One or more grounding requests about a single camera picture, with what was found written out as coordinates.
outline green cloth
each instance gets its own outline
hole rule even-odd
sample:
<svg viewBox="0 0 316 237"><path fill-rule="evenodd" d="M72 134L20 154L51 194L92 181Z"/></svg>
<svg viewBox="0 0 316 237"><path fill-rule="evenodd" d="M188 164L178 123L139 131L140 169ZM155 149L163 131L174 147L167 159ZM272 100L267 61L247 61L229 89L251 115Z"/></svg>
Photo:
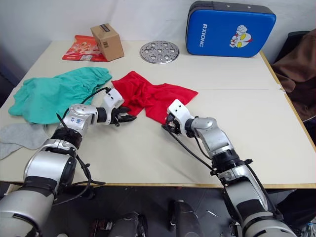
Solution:
<svg viewBox="0 0 316 237"><path fill-rule="evenodd" d="M31 78L14 95L9 114L23 116L27 122L50 124L59 122L74 103L81 103L112 76L105 68L80 68L53 78ZM85 104L90 105L92 98Z"/></svg>

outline blue case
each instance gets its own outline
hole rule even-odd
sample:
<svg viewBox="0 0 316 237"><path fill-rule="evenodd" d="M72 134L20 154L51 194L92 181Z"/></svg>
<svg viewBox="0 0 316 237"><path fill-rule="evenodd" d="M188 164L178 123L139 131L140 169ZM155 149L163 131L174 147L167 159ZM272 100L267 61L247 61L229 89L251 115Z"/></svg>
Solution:
<svg viewBox="0 0 316 237"><path fill-rule="evenodd" d="M252 57L265 44L276 16L265 6L196 1L189 10L186 46L190 54Z"/></svg>

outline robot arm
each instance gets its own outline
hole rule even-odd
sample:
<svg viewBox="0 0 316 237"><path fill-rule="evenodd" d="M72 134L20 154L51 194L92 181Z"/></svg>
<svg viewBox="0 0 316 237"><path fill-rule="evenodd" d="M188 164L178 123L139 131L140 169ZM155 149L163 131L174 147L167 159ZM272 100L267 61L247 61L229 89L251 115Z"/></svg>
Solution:
<svg viewBox="0 0 316 237"><path fill-rule="evenodd" d="M128 112L116 89L106 88L102 106L73 104L53 136L33 155L24 171L23 187L0 201L0 237L41 236L53 202L72 183L76 156L89 125L128 122Z"/></svg>
<svg viewBox="0 0 316 237"><path fill-rule="evenodd" d="M291 229L280 221L277 213L268 210L267 194L252 171L252 160L240 160L232 143L214 118L199 118L175 100L168 108L166 125L169 132L197 137L212 160L211 175L217 175L224 185L226 207L233 219L240 223L239 237L295 237Z"/></svg>

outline gray sock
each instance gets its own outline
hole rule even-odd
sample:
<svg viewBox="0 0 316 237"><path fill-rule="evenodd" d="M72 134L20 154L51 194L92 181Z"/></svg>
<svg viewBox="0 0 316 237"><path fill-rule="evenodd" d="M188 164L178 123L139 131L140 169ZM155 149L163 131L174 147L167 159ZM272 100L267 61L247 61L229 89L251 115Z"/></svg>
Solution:
<svg viewBox="0 0 316 237"><path fill-rule="evenodd" d="M3 127L0 130L0 141L5 145L0 146L0 158L4 158L2 154L8 155L19 149L17 145L31 150L38 149L47 139L44 125L41 124L15 123Z"/></svg>

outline cardboard box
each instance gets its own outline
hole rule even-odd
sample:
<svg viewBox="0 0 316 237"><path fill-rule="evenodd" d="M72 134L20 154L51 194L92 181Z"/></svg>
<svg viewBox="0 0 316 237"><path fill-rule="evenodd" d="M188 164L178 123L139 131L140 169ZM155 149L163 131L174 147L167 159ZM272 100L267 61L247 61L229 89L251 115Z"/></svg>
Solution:
<svg viewBox="0 0 316 237"><path fill-rule="evenodd" d="M92 27L91 32L107 62L124 56L119 34L109 24Z"/></svg>

